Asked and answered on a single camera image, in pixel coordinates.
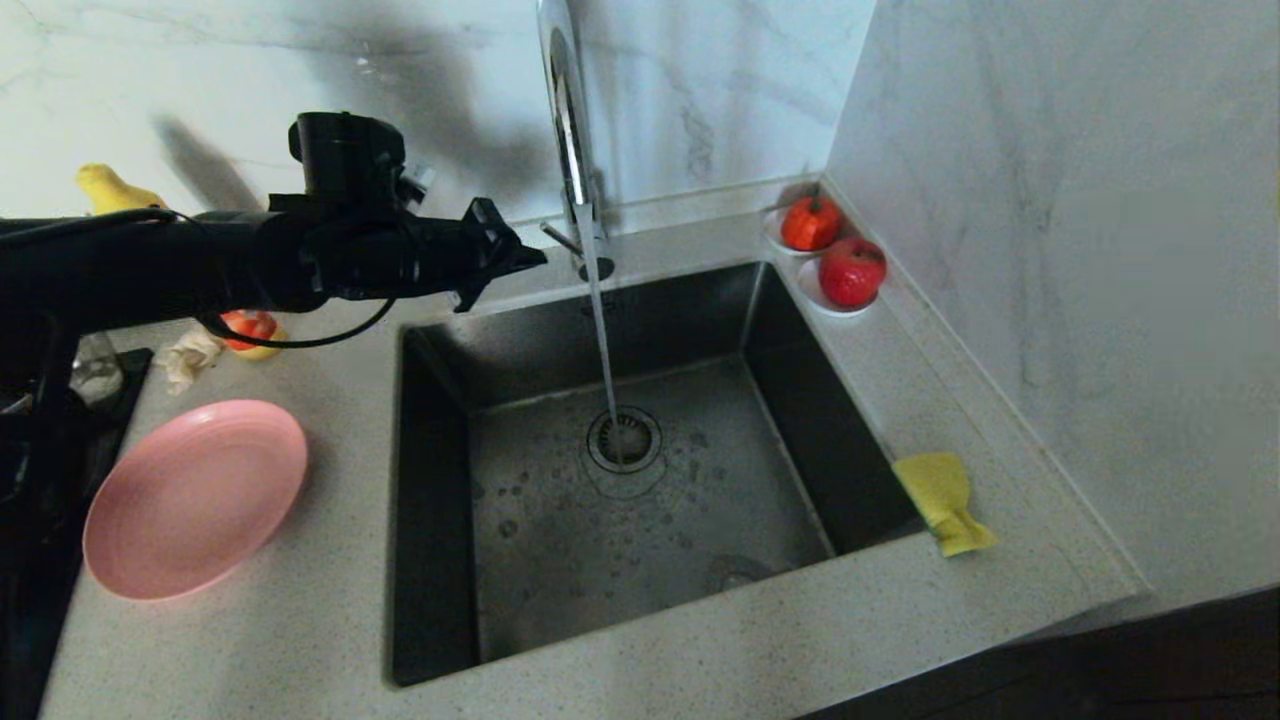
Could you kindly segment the crumpled white tissue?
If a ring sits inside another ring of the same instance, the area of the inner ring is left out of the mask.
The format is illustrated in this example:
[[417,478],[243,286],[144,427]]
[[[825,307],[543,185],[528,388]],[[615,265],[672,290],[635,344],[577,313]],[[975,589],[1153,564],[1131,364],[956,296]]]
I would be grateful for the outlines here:
[[170,396],[183,395],[201,374],[214,366],[225,350],[224,342],[202,325],[195,325],[175,342],[163,347],[154,364],[166,382]]

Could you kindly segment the small white dish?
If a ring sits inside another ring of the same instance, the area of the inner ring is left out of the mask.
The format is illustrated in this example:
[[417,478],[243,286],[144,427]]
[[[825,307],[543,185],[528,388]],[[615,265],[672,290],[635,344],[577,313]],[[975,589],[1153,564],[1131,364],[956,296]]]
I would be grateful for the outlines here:
[[878,300],[879,295],[876,293],[870,297],[868,304],[856,307],[846,307],[835,304],[826,297],[820,287],[820,259],[813,258],[805,260],[796,272],[796,286],[808,301],[808,304],[814,307],[818,313],[827,316],[835,318],[852,318],[859,316],[868,311]]
[[803,250],[803,249],[794,249],[786,245],[782,234],[782,227],[788,213],[790,213],[790,205],[777,209],[771,209],[769,211],[763,214],[762,237],[771,247],[791,258],[814,258],[828,249],[828,246],[822,246],[817,250]]

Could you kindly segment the yellow-capped orange dish soap bottle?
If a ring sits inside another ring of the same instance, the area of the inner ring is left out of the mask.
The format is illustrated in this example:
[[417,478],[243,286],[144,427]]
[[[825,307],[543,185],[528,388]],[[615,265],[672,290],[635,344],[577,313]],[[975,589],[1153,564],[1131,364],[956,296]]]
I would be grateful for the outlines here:
[[[161,208],[168,204],[150,190],[143,190],[129,184],[106,164],[86,164],[76,173],[76,183],[90,200],[93,215],[106,215],[116,211]],[[280,350],[268,347],[265,341],[287,341],[287,333],[274,315],[268,311],[237,310],[223,313],[221,323],[232,331],[236,337],[230,340],[220,338],[225,350],[248,359],[260,360],[279,354]]]

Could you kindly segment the round metal drain strainer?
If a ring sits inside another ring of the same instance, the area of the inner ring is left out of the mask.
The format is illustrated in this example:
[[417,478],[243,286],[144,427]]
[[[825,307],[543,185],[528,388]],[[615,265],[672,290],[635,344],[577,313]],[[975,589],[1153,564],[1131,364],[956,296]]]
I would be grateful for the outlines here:
[[603,471],[630,475],[648,469],[659,456],[660,425],[636,406],[605,410],[590,425],[585,439],[586,459]]

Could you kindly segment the stainless steel sink basin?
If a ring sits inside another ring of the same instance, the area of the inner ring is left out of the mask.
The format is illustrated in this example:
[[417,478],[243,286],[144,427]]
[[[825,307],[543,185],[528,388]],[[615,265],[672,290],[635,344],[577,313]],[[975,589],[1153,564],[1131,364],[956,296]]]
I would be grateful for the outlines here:
[[767,263],[603,293],[618,406],[660,425],[630,475],[588,296],[399,337],[388,674],[412,687],[923,528]]

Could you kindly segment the red apple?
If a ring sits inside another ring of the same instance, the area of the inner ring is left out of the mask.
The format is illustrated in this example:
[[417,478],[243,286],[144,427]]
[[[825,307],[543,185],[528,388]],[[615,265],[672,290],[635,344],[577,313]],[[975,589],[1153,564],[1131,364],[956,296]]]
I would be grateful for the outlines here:
[[863,237],[849,236],[836,240],[822,255],[818,283],[833,305],[859,310],[876,301],[887,274],[882,249]]

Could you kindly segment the black cooktop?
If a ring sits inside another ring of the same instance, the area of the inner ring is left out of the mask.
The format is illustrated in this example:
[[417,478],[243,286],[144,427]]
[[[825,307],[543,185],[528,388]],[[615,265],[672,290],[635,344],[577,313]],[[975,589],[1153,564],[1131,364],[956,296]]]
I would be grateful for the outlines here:
[[86,404],[72,395],[61,468],[20,498],[29,442],[0,439],[0,720],[37,720],[83,562],[90,505],[116,462],[152,352],[118,355],[123,386]]

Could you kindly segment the chrome kitchen faucet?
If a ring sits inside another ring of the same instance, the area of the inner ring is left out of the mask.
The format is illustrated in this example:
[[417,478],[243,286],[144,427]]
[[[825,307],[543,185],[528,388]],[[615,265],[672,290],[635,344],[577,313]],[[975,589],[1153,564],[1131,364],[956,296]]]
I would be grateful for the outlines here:
[[603,193],[570,0],[536,0],[536,18],[567,229],[544,225],[543,232],[576,256],[581,279],[605,281],[614,274],[614,261],[602,249],[608,240],[600,219]]

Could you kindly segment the running water stream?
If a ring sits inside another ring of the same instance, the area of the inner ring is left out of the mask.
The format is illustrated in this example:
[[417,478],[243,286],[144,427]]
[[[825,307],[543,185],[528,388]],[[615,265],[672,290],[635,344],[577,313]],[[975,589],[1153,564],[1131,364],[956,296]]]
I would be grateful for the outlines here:
[[589,231],[582,238],[582,249],[585,252],[584,266],[588,272],[588,283],[591,296],[591,310],[596,331],[596,342],[602,360],[602,374],[605,387],[605,402],[607,414],[609,416],[609,442],[604,439],[604,432],[600,432],[602,438],[596,442],[600,447],[602,456],[609,459],[609,469],[612,471],[618,471],[623,464],[620,457],[620,442],[623,439],[625,429],[621,428],[620,410],[614,392],[614,379],[611,364],[611,351],[607,334],[605,324],[605,310],[603,302],[603,275],[600,270],[600,252],[598,249],[598,241],[595,237],[595,231]]

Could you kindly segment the clear glass pot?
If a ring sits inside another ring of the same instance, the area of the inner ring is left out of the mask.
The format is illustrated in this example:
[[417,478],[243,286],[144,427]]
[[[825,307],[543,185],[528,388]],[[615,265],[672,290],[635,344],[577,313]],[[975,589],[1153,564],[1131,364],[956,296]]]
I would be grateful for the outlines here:
[[70,388],[88,406],[115,398],[124,384],[124,372],[106,333],[79,338],[70,372]]

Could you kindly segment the orange-red tomato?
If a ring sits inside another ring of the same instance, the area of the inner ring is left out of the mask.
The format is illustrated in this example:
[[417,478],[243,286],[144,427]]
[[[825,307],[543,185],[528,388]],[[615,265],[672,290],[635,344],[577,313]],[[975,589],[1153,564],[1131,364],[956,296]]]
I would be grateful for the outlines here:
[[781,242],[797,252],[818,252],[836,241],[842,223],[844,214],[831,199],[819,193],[797,199],[783,215]]

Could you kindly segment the pink plate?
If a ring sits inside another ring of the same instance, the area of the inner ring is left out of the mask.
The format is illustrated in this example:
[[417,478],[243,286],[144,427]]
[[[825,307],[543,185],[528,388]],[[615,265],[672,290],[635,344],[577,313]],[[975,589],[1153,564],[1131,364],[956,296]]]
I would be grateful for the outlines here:
[[234,398],[175,416],[132,446],[96,493],[84,565],[123,600],[204,591],[271,539],[307,466],[301,424],[275,404]]

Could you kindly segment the yellow sponge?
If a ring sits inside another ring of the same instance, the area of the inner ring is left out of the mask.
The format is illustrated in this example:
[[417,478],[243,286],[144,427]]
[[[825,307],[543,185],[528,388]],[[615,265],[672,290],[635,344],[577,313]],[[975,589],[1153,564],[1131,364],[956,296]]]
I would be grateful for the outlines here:
[[956,454],[918,454],[893,461],[891,469],[943,557],[998,543],[998,537],[970,511],[970,480]]

